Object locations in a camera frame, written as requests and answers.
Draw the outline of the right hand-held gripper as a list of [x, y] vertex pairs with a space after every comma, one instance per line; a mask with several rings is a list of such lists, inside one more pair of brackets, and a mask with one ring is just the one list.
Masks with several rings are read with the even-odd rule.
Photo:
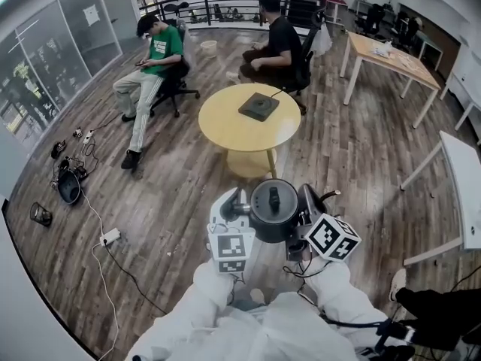
[[298, 206], [298, 225], [286, 241], [288, 261], [300, 261], [302, 252], [311, 249], [325, 260], [343, 262], [362, 242], [351, 225], [324, 213], [324, 203], [311, 185], [298, 189]]

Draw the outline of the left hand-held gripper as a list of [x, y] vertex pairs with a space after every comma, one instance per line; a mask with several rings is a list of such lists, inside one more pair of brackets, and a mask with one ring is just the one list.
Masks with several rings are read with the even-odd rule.
[[234, 188], [220, 196], [210, 208], [208, 247], [220, 274], [241, 274], [250, 258], [256, 231], [250, 225], [247, 194]]

